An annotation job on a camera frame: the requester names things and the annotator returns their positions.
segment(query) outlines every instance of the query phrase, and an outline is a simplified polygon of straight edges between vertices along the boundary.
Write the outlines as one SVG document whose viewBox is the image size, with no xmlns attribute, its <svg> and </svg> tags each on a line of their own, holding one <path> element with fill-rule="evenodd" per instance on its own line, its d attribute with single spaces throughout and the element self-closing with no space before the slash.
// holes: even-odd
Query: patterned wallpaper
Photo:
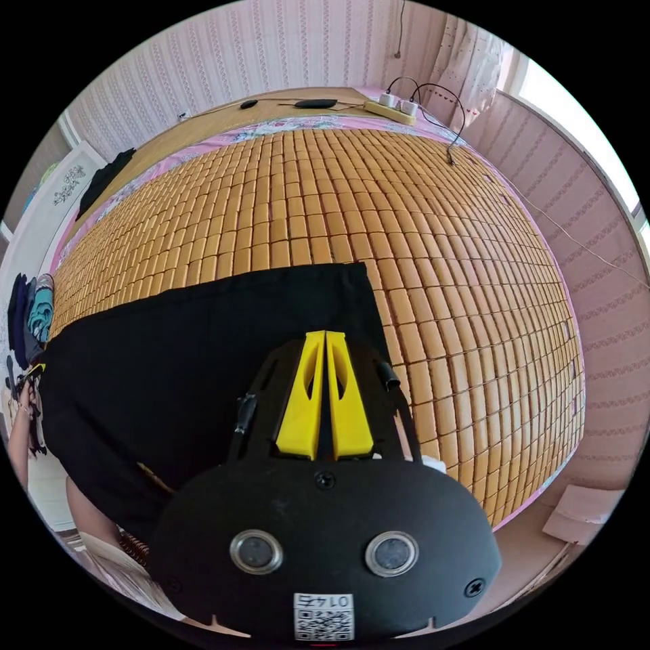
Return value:
<svg viewBox="0 0 650 650">
<path fill-rule="evenodd" d="M 106 160 L 196 114 L 257 93 L 305 86 L 420 83 L 433 71 L 446 14 L 402 0 L 242 0 L 161 32 L 100 75 L 69 107 Z M 400 87 L 412 91 L 412 82 Z"/>
<path fill-rule="evenodd" d="M 584 157 L 534 111 L 499 93 L 463 137 L 571 237 L 646 277 L 626 214 Z M 555 505 L 568 483 L 619 490 L 634 470 L 650 418 L 650 292 L 530 211 L 569 287 L 586 373 L 584 438 L 540 497 Z"/>
</svg>

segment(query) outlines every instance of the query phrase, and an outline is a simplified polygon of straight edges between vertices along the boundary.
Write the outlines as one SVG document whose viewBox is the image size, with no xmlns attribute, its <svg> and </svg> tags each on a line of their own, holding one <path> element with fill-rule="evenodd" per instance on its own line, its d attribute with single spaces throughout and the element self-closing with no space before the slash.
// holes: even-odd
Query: black cable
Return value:
<svg viewBox="0 0 650 650">
<path fill-rule="evenodd" d="M 391 94 L 391 88 L 393 87 L 394 83 L 397 83 L 400 79 L 408 79 L 409 81 L 412 81 L 416 85 L 416 89 L 413 91 L 413 95 L 415 96 L 415 93 L 418 94 L 418 102 L 422 101 L 422 94 L 420 93 L 420 86 L 418 85 L 418 82 L 415 81 L 412 77 L 397 77 L 396 79 L 393 79 L 388 88 L 386 88 L 386 92 L 390 95 Z"/>
<path fill-rule="evenodd" d="M 404 33 L 404 10 L 406 9 L 406 0 L 402 3 L 402 12 L 399 14 L 399 43 L 397 44 L 397 51 L 395 58 L 399 59 L 402 56 L 402 35 Z"/>
<path fill-rule="evenodd" d="M 435 86 L 436 88 L 442 88 L 446 93 L 449 93 L 450 95 L 453 95 L 456 98 L 456 103 L 457 103 L 458 107 L 460 108 L 460 113 L 462 115 L 462 125 L 461 125 L 460 129 L 458 130 L 458 133 L 456 134 L 456 137 L 454 138 L 453 142 L 447 147 L 447 162 L 450 165 L 454 165 L 455 163 L 454 163 L 454 159 L 452 158 L 451 148 L 454 146 L 454 144 L 456 144 L 456 142 L 458 142 L 458 138 L 460 137 L 460 134 L 462 133 L 462 130 L 465 128 L 465 109 L 462 107 L 462 104 L 460 103 L 460 98 L 458 97 L 458 95 L 456 95 L 455 93 L 452 93 L 448 88 L 445 88 L 444 86 L 441 86 L 440 84 L 437 84 L 437 83 L 421 83 L 415 89 L 413 94 L 411 95 L 411 101 L 413 101 L 413 99 L 415 98 L 415 93 L 419 92 L 420 88 L 422 88 L 423 86 Z M 422 107 L 421 102 L 420 102 L 420 109 L 422 110 L 422 115 L 425 115 L 425 109 Z"/>
</svg>

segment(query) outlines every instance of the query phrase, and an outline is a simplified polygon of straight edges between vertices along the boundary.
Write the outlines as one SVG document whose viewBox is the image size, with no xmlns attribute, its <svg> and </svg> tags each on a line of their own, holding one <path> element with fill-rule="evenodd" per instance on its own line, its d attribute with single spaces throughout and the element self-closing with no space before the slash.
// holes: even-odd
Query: black fabric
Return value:
<svg viewBox="0 0 650 650">
<path fill-rule="evenodd" d="M 338 330 L 388 358 L 364 264 L 254 272 L 88 316 L 41 361 L 45 445 L 106 516 L 147 543 L 169 494 L 223 462 L 273 349 Z"/>
<path fill-rule="evenodd" d="M 74 219 L 87 212 L 88 208 L 100 197 L 100 194 L 108 187 L 109 183 L 126 167 L 127 163 L 133 158 L 135 149 L 122 151 L 117 154 L 113 162 L 108 163 L 105 167 L 98 169 L 93 179 L 88 185 L 88 189 L 83 193 L 79 202 L 79 214 Z"/>
<path fill-rule="evenodd" d="M 27 309 L 27 292 L 29 290 L 27 277 L 23 276 L 18 285 L 18 295 L 16 297 L 16 312 L 14 314 L 14 356 L 18 365 L 27 370 L 29 363 L 25 356 L 25 337 L 23 326 L 25 323 L 25 311 Z"/>
<path fill-rule="evenodd" d="M 12 288 L 12 297 L 9 298 L 9 306 L 7 307 L 7 336 L 9 338 L 9 349 L 14 349 L 14 322 L 16 320 L 16 307 L 18 305 L 18 289 L 21 284 L 27 280 L 26 276 L 19 273 L 14 280 L 14 287 Z"/>
</svg>

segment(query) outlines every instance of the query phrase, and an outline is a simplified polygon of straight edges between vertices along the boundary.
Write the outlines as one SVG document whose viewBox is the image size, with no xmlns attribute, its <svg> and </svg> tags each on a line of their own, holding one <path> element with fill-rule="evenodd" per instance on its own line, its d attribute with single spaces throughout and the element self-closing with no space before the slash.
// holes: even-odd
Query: yellow bracket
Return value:
<svg viewBox="0 0 650 650">
<path fill-rule="evenodd" d="M 341 332 L 327 332 L 327 371 L 334 458 L 369 454 L 372 451 L 370 427 L 345 334 Z"/>
<path fill-rule="evenodd" d="M 276 440 L 276 445 L 283 454 L 316 459 L 323 397 L 324 353 L 325 332 L 308 332 Z"/>
</svg>

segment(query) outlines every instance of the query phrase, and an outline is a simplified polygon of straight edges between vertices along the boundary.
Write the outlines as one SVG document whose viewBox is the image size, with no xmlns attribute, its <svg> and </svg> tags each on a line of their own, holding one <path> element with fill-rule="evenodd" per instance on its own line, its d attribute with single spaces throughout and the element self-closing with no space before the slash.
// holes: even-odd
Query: bamboo mat tile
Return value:
<svg viewBox="0 0 650 650">
<path fill-rule="evenodd" d="M 166 289 L 363 261 L 422 452 L 493 525 L 582 437 L 578 333 L 545 242 L 489 168 L 433 140 L 291 131 L 195 158 L 124 200 L 57 271 L 52 334 Z"/>
</svg>

